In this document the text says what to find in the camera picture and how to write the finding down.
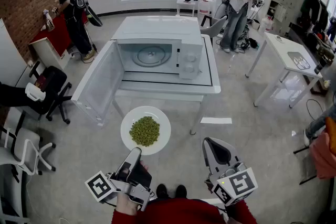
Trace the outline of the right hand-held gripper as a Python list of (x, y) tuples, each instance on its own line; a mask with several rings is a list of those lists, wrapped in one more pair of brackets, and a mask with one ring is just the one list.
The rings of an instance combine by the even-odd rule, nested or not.
[(238, 153), (232, 145), (217, 138), (206, 137), (202, 150), (205, 164), (211, 173), (205, 184), (226, 207), (244, 200), (258, 188), (252, 168), (239, 162)]

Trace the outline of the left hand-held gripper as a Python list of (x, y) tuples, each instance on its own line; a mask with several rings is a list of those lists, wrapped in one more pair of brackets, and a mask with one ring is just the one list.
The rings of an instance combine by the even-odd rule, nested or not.
[(140, 164), (141, 153), (140, 148), (133, 148), (115, 173), (98, 172), (85, 182), (97, 202), (107, 203), (118, 193), (124, 193), (145, 211), (151, 196), (152, 176)]

